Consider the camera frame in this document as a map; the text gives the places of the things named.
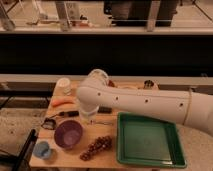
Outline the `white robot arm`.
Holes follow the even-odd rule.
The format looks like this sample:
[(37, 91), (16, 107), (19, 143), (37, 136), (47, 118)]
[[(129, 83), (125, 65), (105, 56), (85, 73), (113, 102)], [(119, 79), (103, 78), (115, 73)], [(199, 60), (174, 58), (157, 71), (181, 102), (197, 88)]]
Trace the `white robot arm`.
[(182, 124), (213, 136), (213, 95), (192, 91), (110, 87), (109, 76), (92, 70), (78, 85), (76, 97), (85, 119), (100, 106)]

